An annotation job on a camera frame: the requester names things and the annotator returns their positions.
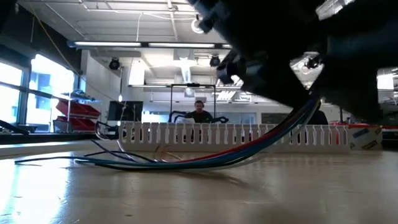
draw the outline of label sticker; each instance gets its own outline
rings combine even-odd
[[[370,142],[370,143],[367,144],[367,145],[362,146],[362,149],[368,150],[368,149],[371,149],[371,148],[372,148],[373,146],[375,146],[375,145],[377,145],[377,141],[376,141],[376,140]]]
[[[362,130],[360,130],[360,131],[358,131],[358,132],[355,132],[355,133],[353,134],[353,137],[354,137],[354,138],[358,138],[358,137],[360,137],[360,136],[362,136],[362,135],[364,135],[364,134],[367,134],[367,133],[369,133],[369,129],[368,129],[368,128],[365,128],[365,129],[362,129]]]
[[[380,134],[380,132],[381,132],[381,128],[377,128],[374,132],[376,133],[376,134]]]

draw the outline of ventilation duct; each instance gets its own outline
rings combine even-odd
[[[193,49],[175,49],[174,50],[174,65],[181,68],[181,74],[184,83],[192,82],[191,67],[196,65]],[[185,97],[194,98],[195,91],[191,88],[186,88],[184,91]]]

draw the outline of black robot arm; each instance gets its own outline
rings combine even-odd
[[[376,75],[398,64],[398,1],[355,0],[322,21],[321,0],[188,1],[203,16],[200,27],[233,46],[217,69],[222,82],[237,75],[242,90],[298,108],[308,90],[290,61],[311,49],[319,55],[308,65],[324,67],[310,91],[370,123],[382,118]]]

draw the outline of white cable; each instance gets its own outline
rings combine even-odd
[[[167,17],[162,17],[162,16],[156,16],[156,15],[153,15],[153,14],[149,14],[149,13],[144,13],[145,15],[147,15],[147,16],[153,16],[153,17],[156,17],[156,18],[159,18],[159,19],[167,19],[167,20],[181,20],[181,21],[185,21],[185,20],[192,20],[192,19],[194,19],[194,18],[196,18],[196,17],[194,17],[194,18],[167,18]]]
[[[319,103],[315,104],[314,108],[311,110],[310,116],[308,116],[308,117],[306,118],[306,120],[304,121],[304,123],[298,128],[298,130],[296,130],[296,131],[291,135],[291,137],[288,138],[287,142],[291,141],[292,138],[295,138],[295,136],[297,136],[297,135],[300,133],[301,129],[302,129],[305,125],[307,125],[307,123],[308,123],[308,122],[310,121],[310,119],[312,118],[313,114],[316,112],[317,107],[318,107],[318,104],[319,104]],[[252,157],[251,157],[251,158],[248,158],[248,159],[246,159],[245,161],[239,162],[239,163],[237,163],[237,164],[232,164],[232,165],[223,166],[223,167],[204,168],[204,169],[188,169],[188,170],[184,170],[184,171],[185,171],[185,172],[192,172],[192,171],[194,171],[194,172],[196,172],[196,171],[201,171],[201,172],[202,172],[202,171],[214,171],[214,170],[232,169],[232,168],[237,168],[237,167],[241,167],[241,166],[246,166],[246,165],[248,165],[248,164],[252,164],[252,163],[261,161],[261,160],[263,160],[264,158],[266,158],[266,157],[269,155],[269,153],[272,153],[272,152],[273,152],[273,150],[274,150],[274,148],[275,148],[275,145],[271,145],[271,146],[269,146],[269,147],[270,147],[270,149],[268,150],[268,153],[264,153],[263,155],[261,155],[261,156],[259,156],[259,157],[257,157],[257,158],[252,158]]]
[[[138,35],[139,35],[139,22],[141,21],[141,16],[144,15],[143,13],[141,13],[141,15],[139,15],[138,17],[138,22],[137,22],[137,39],[136,42],[138,42]]]

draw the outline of cable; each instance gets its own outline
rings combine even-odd
[[[113,153],[118,153],[118,154],[126,154],[126,155],[129,155],[129,156],[135,156],[135,157],[140,158],[142,160],[145,160],[147,162],[156,162],[153,159],[149,159],[149,158],[146,158],[145,156],[138,155],[138,154],[131,153],[131,152],[122,152],[122,151],[112,151],[112,152]],[[94,152],[94,153],[90,153],[90,154],[85,154],[84,157],[97,156],[97,155],[104,154],[104,153],[108,153],[108,152],[106,152],[106,151]]]
[[[39,161],[47,159],[77,159],[79,163],[92,163],[96,166],[108,167],[117,170],[184,170],[184,169],[202,169],[202,168],[212,168],[212,167],[226,167],[236,164],[241,161],[245,161],[257,152],[261,151],[265,147],[268,147],[278,141],[281,137],[288,134],[296,125],[301,121],[306,120],[311,117],[314,108],[317,107],[317,102],[315,100],[310,100],[302,109],[295,112],[292,116],[288,116],[284,122],[279,124],[277,127],[266,133],[263,137],[258,140],[253,141],[253,144],[245,144],[234,148],[239,151],[230,152],[224,155],[224,157],[218,157],[217,154],[212,155],[208,159],[201,161],[182,161],[182,162],[158,162],[158,163],[137,163],[137,162],[117,162],[117,161],[107,161],[107,160],[97,160],[92,158],[81,159],[80,157],[54,157],[54,158],[38,158],[38,159],[28,159],[23,161],[15,161],[16,164],[28,161]]]
[[[149,13],[144,13],[144,14],[147,16],[153,16],[153,17],[156,17],[159,19],[167,19],[167,20],[173,20],[173,21],[187,21],[187,20],[192,20],[192,19],[196,18],[196,17],[193,17],[193,18],[167,18],[167,17],[157,16],[157,15],[149,14]]]
[[[301,127],[298,128],[298,130],[296,130],[296,132],[294,132],[289,138],[288,140],[286,140],[286,142],[289,142],[292,138],[295,138],[299,132],[301,132],[302,128],[307,125],[307,123],[310,121],[310,119],[312,118],[312,115],[316,112],[317,107],[315,107],[314,109],[312,109],[312,112],[310,113],[310,116],[308,116],[308,118],[303,122],[303,124],[301,124]],[[232,169],[232,168],[237,168],[237,167],[241,167],[241,166],[246,166],[248,164],[252,164],[258,161],[263,160],[265,157],[267,157],[267,154],[264,154],[263,156],[259,156],[257,158],[253,158],[250,159],[248,158],[248,160],[246,161],[242,161],[241,163],[237,163],[237,164],[232,164],[230,166],[224,166],[224,167],[215,167],[215,168],[208,168],[208,169],[201,169],[201,171],[211,171],[211,170],[222,170],[222,169]]]
[[[141,13],[138,17],[138,22],[137,22],[137,39],[136,42],[138,42],[138,35],[139,35],[139,22],[141,20],[141,16],[144,15],[143,13]]]
[[[103,147],[102,145],[98,144],[98,143],[97,143],[96,141],[94,141],[94,140],[91,140],[91,141],[92,141],[94,144],[96,144],[98,147],[100,147],[103,151],[105,151],[105,152],[111,154],[112,156],[118,157],[118,158],[120,158],[120,159],[125,159],[125,160],[131,161],[131,162],[137,162],[136,160],[134,160],[134,159],[131,158],[131,157],[119,156],[117,153],[114,153],[114,152],[112,152],[112,151],[107,150],[105,147]]]

